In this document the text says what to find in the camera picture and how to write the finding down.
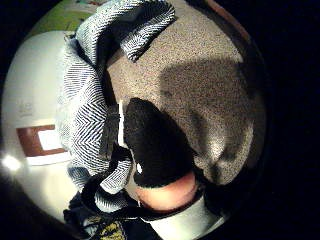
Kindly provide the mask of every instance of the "sock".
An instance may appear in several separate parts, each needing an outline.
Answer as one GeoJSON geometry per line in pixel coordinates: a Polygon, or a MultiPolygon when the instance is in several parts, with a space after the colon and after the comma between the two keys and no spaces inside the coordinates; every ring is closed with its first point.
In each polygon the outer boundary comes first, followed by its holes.
{"type": "Polygon", "coordinates": [[[124,140],[136,162],[138,186],[168,185],[192,170],[187,139],[151,102],[132,98],[124,118],[124,140]]]}

